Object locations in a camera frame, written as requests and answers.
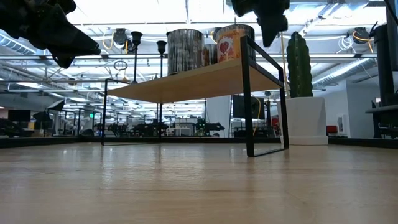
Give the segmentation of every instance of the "metal can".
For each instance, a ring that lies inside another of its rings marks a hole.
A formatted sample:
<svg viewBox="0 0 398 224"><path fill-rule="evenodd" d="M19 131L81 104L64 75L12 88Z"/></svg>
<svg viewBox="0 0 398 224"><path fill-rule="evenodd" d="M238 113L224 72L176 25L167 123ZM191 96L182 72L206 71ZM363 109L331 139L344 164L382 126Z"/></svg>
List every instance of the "metal can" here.
<svg viewBox="0 0 398 224"><path fill-rule="evenodd" d="M205 44L203 48L203 61L205 66L214 65L217 63L217 45Z"/></svg>
<svg viewBox="0 0 398 224"><path fill-rule="evenodd" d="M187 72L203 66L203 34L193 29L178 29L167 33L169 75Z"/></svg>
<svg viewBox="0 0 398 224"><path fill-rule="evenodd" d="M218 63L241 58L241 37L244 35L254 40L254 29L245 24L233 24L217 31ZM249 47L248 52L249 57L256 61L256 51Z"/></svg>

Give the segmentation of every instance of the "wooden shelf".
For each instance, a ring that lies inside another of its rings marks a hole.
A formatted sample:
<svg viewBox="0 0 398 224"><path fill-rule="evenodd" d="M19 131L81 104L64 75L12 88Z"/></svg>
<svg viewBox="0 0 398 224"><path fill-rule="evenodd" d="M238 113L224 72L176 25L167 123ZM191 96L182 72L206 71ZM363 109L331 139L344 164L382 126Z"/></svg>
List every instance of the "wooden shelf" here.
<svg viewBox="0 0 398 224"><path fill-rule="evenodd" d="M275 76L250 62L251 91L283 87ZM243 93L240 59L109 90L108 95L153 103L170 103Z"/></svg>

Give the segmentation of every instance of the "pipe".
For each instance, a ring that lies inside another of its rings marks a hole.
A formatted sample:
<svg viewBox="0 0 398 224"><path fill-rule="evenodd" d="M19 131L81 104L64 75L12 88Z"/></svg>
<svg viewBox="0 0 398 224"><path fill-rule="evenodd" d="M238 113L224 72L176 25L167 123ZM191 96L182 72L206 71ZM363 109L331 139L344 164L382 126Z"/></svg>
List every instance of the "pipe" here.
<svg viewBox="0 0 398 224"><path fill-rule="evenodd" d="M36 51L34 51L33 49L3 34L0 34L0 45L7 47L11 50L15 50L16 52L21 53L23 55L33 55L36 53Z"/></svg>
<svg viewBox="0 0 398 224"><path fill-rule="evenodd" d="M358 59L351 63L345 63L337 65L315 77L312 78L313 85L329 85L331 83L339 82L345 78L357 74L363 70L367 70L373 66L376 66L374 59Z"/></svg>

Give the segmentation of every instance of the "ceiling light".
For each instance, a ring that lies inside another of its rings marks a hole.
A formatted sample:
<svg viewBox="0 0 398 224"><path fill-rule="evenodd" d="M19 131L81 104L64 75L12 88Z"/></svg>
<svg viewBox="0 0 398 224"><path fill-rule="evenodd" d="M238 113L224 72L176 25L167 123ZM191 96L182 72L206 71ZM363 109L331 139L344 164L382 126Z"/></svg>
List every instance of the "ceiling light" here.
<svg viewBox="0 0 398 224"><path fill-rule="evenodd" d="M80 97L69 97L69 99L71 99L73 101L77 101L77 102L89 102L89 100L86 100L86 99L80 98Z"/></svg>
<svg viewBox="0 0 398 224"><path fill-rule="evenodd" d="M37 83L29 83L29 82L20 82L17 83L18 85L26 86L26 87L31 87L31 88L43 88L44 86L39 85Z"/></svg>
<svg viewBox="0 0 398 224"><path fill-rule="evenodd" d="M61 96L61 95L56 94L56 93L49 93L49 94L52 95L52 96L58 97L58 98L64 98L64 96Z"/></svg>
<svg viewBox="0 0 398 224"><path fill-rule="evenodd" d="M73 93L74 90L43 90L46 93Z"/></svg>
<svg viewBox="0 0 398 224"><path fill-rule="evenodd" d="M4 90L9 93L40 93L39 90Z"/></svg>

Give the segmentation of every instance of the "cactus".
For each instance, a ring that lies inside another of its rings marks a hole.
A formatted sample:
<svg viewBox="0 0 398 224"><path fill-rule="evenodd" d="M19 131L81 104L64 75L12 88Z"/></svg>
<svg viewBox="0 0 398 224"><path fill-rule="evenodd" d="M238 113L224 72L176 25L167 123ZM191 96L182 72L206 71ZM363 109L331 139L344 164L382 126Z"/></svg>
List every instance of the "cactus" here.
<svg viewBox="0 0 398 224"><path fill-rule="evenodd" d="M310 50L305 39L294 32L287 46L290 97L311 97L312 75Z"/></svg>

